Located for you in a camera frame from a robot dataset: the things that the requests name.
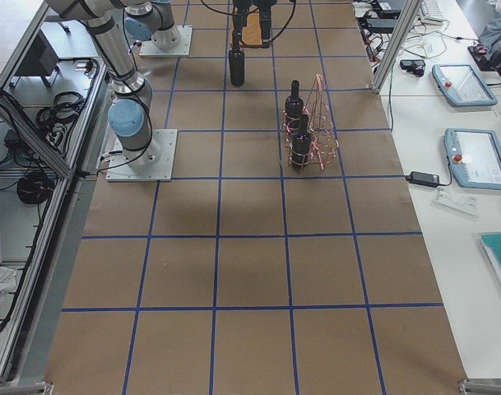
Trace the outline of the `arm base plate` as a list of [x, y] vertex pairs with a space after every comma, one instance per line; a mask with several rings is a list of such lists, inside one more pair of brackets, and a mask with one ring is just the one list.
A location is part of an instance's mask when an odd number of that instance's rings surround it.
[[156, 31], [149, 41], [141, 45], [143, 58], [187, 57], [190, 53], [193, 35], [192, 26], [174, 25], [168, 30]]
[[105, 179], [109, 182], [147, 182], [172, 179], [174, 156], [178, 140], [177, 129], [155, 129], [151, 145], [138, 159], [138, 153], [123, 152], [122, 144], [116, 137]]

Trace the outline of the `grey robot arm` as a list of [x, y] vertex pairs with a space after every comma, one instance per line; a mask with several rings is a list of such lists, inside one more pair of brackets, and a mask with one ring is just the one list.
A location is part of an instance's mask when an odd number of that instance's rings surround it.
[[[202, 5], [210, 11], [231, 16], [233, 49], [240, 45], [255, 49], [267, 49], [271, 46], [280, 35], [271, 36], [271, 9], [276, 4], [277, 1], [233, 1], [233, 10], [228, 13], [212, 8], [202, 1]], [[260, 44], [244, 43], [243, 28], [247, 25], [248, 16], [253, 12], [258, 12]], [[136, 40], [155, 42], [155, 33], [170, 31], [174, 28], [170, 1], [150, 1], [130, 6], [126, 8], [125, 15], [126, 29]]]
[[114, 19], [114, 11], [139, 11], [141, 22], [153, 10], [146, 1], [48, 1], [48, 6], [67, 21], [78, 21], [93, 41], [111, 77], [116, 96], [108, 111], [108, 124], [122, 146], [127, 164], [146, 155], [152, 141], [149, 108], [152, 89], [135, 65], [124, 33]]

